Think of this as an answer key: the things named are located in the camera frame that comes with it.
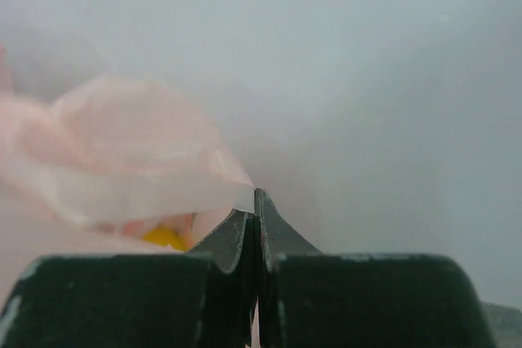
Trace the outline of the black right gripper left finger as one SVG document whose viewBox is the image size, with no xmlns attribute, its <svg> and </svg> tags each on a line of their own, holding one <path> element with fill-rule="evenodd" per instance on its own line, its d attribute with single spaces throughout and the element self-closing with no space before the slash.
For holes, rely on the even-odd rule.
<svg viewBox="0 0 522 348">
<path fill-rule="evenodd" d="M 4 347 L 243 347 L 256 292 L 254 216 L 232 212 L 187 253 L 36 259 L 1 313 Z"/>
</svg>

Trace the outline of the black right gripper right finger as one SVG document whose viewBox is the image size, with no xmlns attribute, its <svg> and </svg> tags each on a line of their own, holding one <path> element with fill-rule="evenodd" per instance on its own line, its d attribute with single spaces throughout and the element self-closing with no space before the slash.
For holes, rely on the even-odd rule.
<svg viewBox="0 0 522 348">
<path fill-rule="evenodd" d="M 493 347 L 476 291 L 452 259 L 327 254 L 254 194 L 264 347 Z"/>
</svg>

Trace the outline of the fake yellow orange fruit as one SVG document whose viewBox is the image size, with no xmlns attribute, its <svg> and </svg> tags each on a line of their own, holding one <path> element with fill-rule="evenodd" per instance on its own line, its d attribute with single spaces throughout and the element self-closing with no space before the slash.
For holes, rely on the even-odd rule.
<svg viewBox="0 0 522 348">
<path fill-rule="evenodd" d="M 181 252 L 186 252 L 190 248 L 190 242 L 181 230 L 164 225 L 157 226 L 146 232 L 141 236 L 141 240 Z"/>
</svg>

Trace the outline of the pink plastic bag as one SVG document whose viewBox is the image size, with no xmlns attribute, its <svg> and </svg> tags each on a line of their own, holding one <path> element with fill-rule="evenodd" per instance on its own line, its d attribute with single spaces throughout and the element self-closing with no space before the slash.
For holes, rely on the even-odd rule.
<svg viewBox="0 0 522 348">
<path fill-rule="evenodd" d="M 154 81 L 101 75 L 45 102 L 1 66 L 1 298 L 36 259 L 187 253 L 254 185 L 217 129 Z M 181 230 L 186 252 L 141 240 Z"/>
</svg>

